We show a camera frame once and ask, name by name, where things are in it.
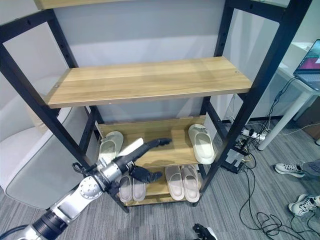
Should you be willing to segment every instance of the silver robotic arm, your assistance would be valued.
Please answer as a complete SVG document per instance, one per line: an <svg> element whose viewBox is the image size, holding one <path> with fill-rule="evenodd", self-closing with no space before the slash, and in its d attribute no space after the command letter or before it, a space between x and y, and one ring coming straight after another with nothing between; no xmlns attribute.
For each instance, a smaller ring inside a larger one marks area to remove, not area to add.
<svg viewBox="0 0 320 240"><path fill-rule="evenodd" d="M89 176L85 177L75 190L70 191L36 222L21 231L17 240L55 240L88 204L99 198L103 192L114 188L116 179L125 172L129 171L133 178L143 182L156 181L161 175L137 167L134 162L151 148L170 142L170 138L158 138L144 143L142 138L139 138L109 164L102 162L92 168Z"/></svg>

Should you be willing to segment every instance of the power strip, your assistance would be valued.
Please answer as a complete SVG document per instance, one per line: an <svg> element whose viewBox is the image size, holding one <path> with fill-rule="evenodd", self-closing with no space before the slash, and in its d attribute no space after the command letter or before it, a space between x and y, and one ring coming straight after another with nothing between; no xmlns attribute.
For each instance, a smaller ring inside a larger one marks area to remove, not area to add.
<svg viewBox="0 0 320 240"><path fill-rule="evenodd" d="M257 139L260 141L263 141L266 138L266 135L264 133L257 134L256 132L254 132L251 136L249 136L249 130L247 130L247 129L244 129L242 131L242 135L247 136L247 137L251 137L253 139Z"/></svg>

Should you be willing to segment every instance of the laptop screen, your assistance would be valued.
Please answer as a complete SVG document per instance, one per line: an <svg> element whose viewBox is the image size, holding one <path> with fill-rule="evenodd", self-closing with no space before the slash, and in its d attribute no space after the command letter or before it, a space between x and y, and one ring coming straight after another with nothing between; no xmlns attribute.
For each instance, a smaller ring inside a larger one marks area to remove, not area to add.
<svg viewBox="0 0 320 240"><path fill-rule="evenodd" d="M296 70L320 70L320 39L315 41Z"/></svg>

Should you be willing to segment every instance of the shelf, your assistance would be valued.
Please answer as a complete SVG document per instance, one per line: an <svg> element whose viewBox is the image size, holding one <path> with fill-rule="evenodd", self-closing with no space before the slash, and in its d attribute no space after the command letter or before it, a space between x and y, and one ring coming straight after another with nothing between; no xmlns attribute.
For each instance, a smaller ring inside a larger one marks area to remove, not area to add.
<svg viewBox="0 0 320 240"><path fill-rule="evenodd" d="M146 196L168 195L170 194L169 187L165 176L165 168L153 168L151 172L162 172L162 177L159 180L146 185Z"/></svg>
<svg viewBox="0 0 320 240"><path fill-rule="evenodd" d="M87 5L87 4L123 2L123 1L132 1L132 0L34 0L35 5L39 10L77 6L77 5Z"/></svg>
<svg viewBox="0 0 320 240"><path fill-rule="evenodd" d="M166 146L151 149L135 163L144 168L163 168L198 164L188 129L192 124L204 124L205 117L185 117L169 120L100 124L99 129L105 136L109 132L119 131L124 136L123 146L127 146L138 138L148 142L157 138L172 138Z"/></svg>
<svg viewBox="0 0 320 240"><path fill-rule="evenodd" d="M50 108L246 93L251 81L225 57L67 69Z"/></svg>
<svg viewBox="0 0 320 240"><path fill-rule="evenodd" d="M137 205L146 205L146 204L160 204L160 203L170 203L170 202L181 202L174 200L170 195L158 195L158 196L146 196L142 201L130 201L126 202L126 206L137 206Z"/></svg>

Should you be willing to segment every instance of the desk leg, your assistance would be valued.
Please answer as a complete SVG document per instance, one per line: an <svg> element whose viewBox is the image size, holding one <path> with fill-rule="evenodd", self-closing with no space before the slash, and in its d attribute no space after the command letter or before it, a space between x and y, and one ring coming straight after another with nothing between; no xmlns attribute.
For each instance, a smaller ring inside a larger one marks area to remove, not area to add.
<svg viewBox="0 0 320 240"><path fill-rule="evenodd" d="M292 106L286 111L281 120L273 128L273 130L265 137L265 140L258 146L260 151L264 150L268 144L275 138L275 136L287 125L292 117L299 111L299 109L309 100L311 97L310 92L303 92L292 104Z"/></svg>

